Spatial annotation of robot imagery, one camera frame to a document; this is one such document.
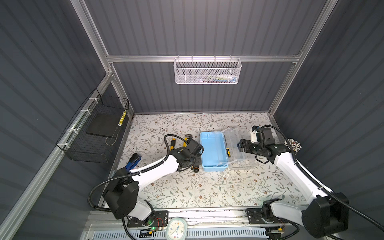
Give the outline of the light blue plastic tool box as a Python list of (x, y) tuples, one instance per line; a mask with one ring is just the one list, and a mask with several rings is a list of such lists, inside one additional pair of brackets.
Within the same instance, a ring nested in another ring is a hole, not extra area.
[[(257, 166), (255, 156), (240, 152), (241, 139), (250, 140), (251, 134), (244, 128), (227, 128), (223, 131), (201, 132), (200, 142), (204, 147), (202, 167), (205, 172), (231, 170), (249, 170)], [(230, 149), (228, 158), (226, 148)]]

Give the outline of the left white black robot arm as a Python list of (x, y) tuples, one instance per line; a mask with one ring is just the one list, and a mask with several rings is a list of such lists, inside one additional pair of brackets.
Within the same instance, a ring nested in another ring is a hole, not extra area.
[[(97, 211), (110, 212), (117, 220), (132, 217), (145, 226), (151, 225), (155, 210), (147, 200), (139, 198), (140, 192), (164, 176), (188, 170), (204, 152), (204, 147), (191, 138), (186, 141), (175, 134), (167, 134), (164, 142), (167, 152), (163, 158), (139, 169), (129, 171), (121, 168), (112, 178), (94, 186), (87, 197), (89, 206)], [(102, 186), (105, 186), (102, 196), (107, 208), (92, 201), (94, 192)]]

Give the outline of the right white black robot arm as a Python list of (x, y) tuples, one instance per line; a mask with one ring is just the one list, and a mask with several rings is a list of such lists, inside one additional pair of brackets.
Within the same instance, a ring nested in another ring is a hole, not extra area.
[(378, 221), (352, 207), (344, 194), (335, 193), (316, 179), (298, 161), (288, 139), (285, 139), (286, 142), (283, 144), (277, 144), (272, 130), (280, 132), (271, 125), (253, 126), (251, 139), (241, 139), (237, 147), (240, 152), (265, 157), (267, 163), (274, 164), (282, 170), (298, 187), (307, 205), (289, 204), (275, 198), (264, 201), (259, 212), (255, 209), (246, 209), (251, 219), (262, 219), (267, 224), (273, 224), (278, 220), (290, 223), (296, 229), (284, 236), (285, 240), (297, 234), (299, 226), (303, 226), (316, 239), (327, 237), (336, 240), (336, 234), (346, 231), (349, 227), (349, 212), (354, 212), (381, 231), (384, 229)]

